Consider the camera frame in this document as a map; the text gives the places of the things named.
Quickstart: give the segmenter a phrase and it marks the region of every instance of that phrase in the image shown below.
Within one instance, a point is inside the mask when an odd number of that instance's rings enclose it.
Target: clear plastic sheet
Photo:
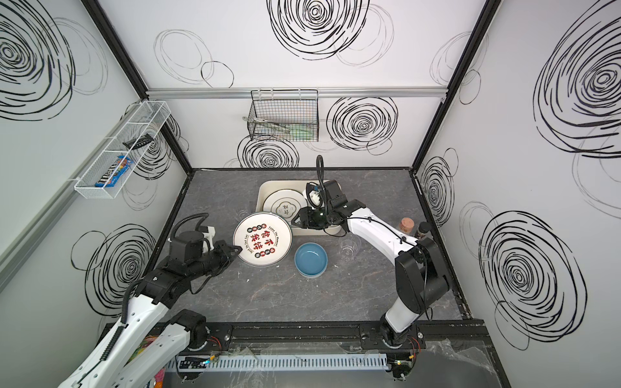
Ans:
[[[496,370],[485,352],[475,346],[467,345],[460,341],[455,341],[451,344],[451,341],[447,339],[441,342],[428,341],[427,349],[424,351],[457,361],[464,361],[485,368],[491,374],[496,375]]]

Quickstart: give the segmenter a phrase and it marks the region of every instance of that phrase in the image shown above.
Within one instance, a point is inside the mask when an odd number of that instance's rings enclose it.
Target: white plate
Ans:
[[[268,266],[285,257],[291,240],[291,226],[287,221],[268,212],[249,215],[233,233],[233,244],[242,247],[239,257],[254,266]]]
[[[267,197],[263,203],[263,211],[276,213],[291,223],[297,212],[307,206],[308,202],[306,202],[306,198],[300,192],[284,189],[278,190]]]

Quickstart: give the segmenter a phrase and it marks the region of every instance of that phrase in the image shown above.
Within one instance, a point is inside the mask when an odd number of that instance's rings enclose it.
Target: bowl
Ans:
[[[319,277],[328,268],[328,254],[316,243],[302,244],[296,251],[295,263],[297,270],[304,277]]]

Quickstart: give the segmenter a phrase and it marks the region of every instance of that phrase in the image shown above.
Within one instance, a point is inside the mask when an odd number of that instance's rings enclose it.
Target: black frame post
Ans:
[[[416,154],[416,159],[414,159],[414,163],[412,164],[414,174],[418,172],[420,166],[423,163],[423,159],[425,159],[425,156],[427,155],[427,152],[431,147],[433,138],[435,138],[436,133],[438,133],[438,130],[442,126],[442,122],[446,117],[446,113],[448,112],[451,103],[455,99],[455,96],[460,89],[461,83],[463,82],[463,79],[468,72],[468,67],[474,59],[476,52],[479,50],[479,46],[481,45],[481,42],[483,41],[483,38],[487,33],[487,28],[491,24],[492,19],[496,14],[496,10],[498,10],[501,2],[502,0],[487,0],[485,2],[483,10],[479,15],[479,19],[474,25],[472,34],[470,34],[470,38],[468,39],[466,48],[461,54],[460,61],[457,63],[457,67],[455,68],[453,77],[451,77],[451,81],[448,83],[448,92],[446,93],[446,98],[440,103],[438,110],[435,112],[433,120],[431,121],[429,129],[427,130],[425,138],[423,139],[423,142],[419,148],[419,152],[418,154]]]
[[[138,97],[141,99],[148,99],[147,85],[140,76],[140,73],[138,72],[138,69],[136,69],[136,66],[134,66],[131,57],[129,57],[129,54],[125,50],[123,43],[121,43],[119,36],[117,35],[112,24],[110,23],[108,16],[106,16],[104,9],[99,4],[99,1],[82,0],[82,5],[84,5],[84,8],[86,8],[86,11],[91,16],[91,19],[97,26],[97,29],[99,30],[101,36],[104,37],[104,40],[108,44],[108,47],[110,47],[110,50],[112,51],[112,54],[114,55],[116,60],[119,62],[119,65],[123,69],[123,72],[127,76],[127,79],[136,90]],[[191,174],[192,166],[190,165],[186,154],[181,149],[179,142],[177,142],[177,139],[175,139],[175,136],[170,130],[167,122],[165,122],[162,126],[160,133],[162,134],[164,140],[166,140],[166,143],[168,144],[170,149],[175,154],[175,157],[179,161],[179,164],[183,168],[183,171],[185,171],[186,174]]]

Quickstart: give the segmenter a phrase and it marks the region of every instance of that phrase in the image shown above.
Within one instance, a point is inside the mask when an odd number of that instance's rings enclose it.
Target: white wall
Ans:
[[[0,152],[6,166],[1,173],[0,251],[4,251],[60,186],[74,178],[71,174],[138,97],[79,1],[0,4],[7,29],[23,27],[20,16],[27,11],[12,11],[20,4],[30,4],[43,23],[19,30],[22,43],[7,38],[14,51],[3,51],[7,57],[0,62]],[[45,29],[55,39],[37,38],[36,31]],[[40,52],[37,45],[43,47]],[[25,49],[22,57],[17,54],[20,48]],[[29,48],[39,53],[31,54],[30,61]],[[54,67],[42,67],[47,58]],[[17,63],[13,69],[11,60]],[[22,75],[29,71],[42,73],[33,79]],[[14,93],[32,93],[25,99],[33,101],[16,102]]]
[[[447,85],[484,1],[299,2],[309,8],[303,12],[294,6],[297,12],[291,12],[290,19],[278,6],[296,2],[101,3],[150,88],[269,89]],[[328,4],[333,4],[332,12]],[[320,120],[328,119],[334,102],[320,101]],[[271,146],[284,148],[294,154],[295,161],[299,159],[299,163],[275,166],[312,167],[317,153],[313,150],[325,149],[330,150],[325,152],[325,165],[331,167],[411,165],[438,99],[401,98],[395,103],[399,110],[396,131],[385,123],[373,123],[364,130],[354,125],[346,128],[345,136],[358,141],[374,138],[377,142],[378,136],[384,139],[382,133],[391,132],[378,147],[352,150],[347,142],[330,138],[323,122],[319,142],[272,141]],[[248,136],[242,116],[248,116],[250,100],[169,104],[183,123],[188,142],[198,145],[189,153],[193,167],[235,164],[237,145]]]
[[[453,104],[419,170],[514,388],[621,379],[621,1],[594,12],[607,3],[505,0],[479,96]]]
[[[17,51],[7,49],[7,35],[0,32],[0,128],[6,158],[0,251],[71,177],[137,98],[78,0],[44,1],[42,6],[35,0],[16,3],[23,10],[32,6],[29,12],[37,11],[42,15],[40,20],[50,23],[38,28],[57,36],[58,56],[63,37],[66,39],[75,61],[75,70],[71,66],[68,69],[77,75],[71,89],[58,75],[53,76],[52,97],[42,93],[38,84],[29,86],[23,79],[19,85],[8,84],[6,75],[15,74],[7,62],[17,58]],[[23,26],[17,14],[7,8],[12,5],[0,0],[0,30]],[[54,19],[60,26],[57,30],[50,20],[59,17],[65,19]],[[75,29],[81,35],[74,35]],[[20,31],[27,35],[26,29]],[[35,47],[27,38],[23,42]],[[91,46],[89,50],[82,42],[91,42],[97,49]],[[55,66],[67,63],[66,58],[57,58]],[[40,99],[8,107],[7,94],[11,91],[39,92]],[[50,107],[32,113],[44,107],[43,103]],[[17,113],[28,110],[30,114],[22,118],[40,120],[18,120]],[[86,200],[78,196],[0,293],[0,385],[55,387],[79,366],[94,348],[105,316],[114,319],[120,314],[120,295],[144,270],[185,177],[160,135],[116,199]],[[104,241],[110,249],[101,249]]]

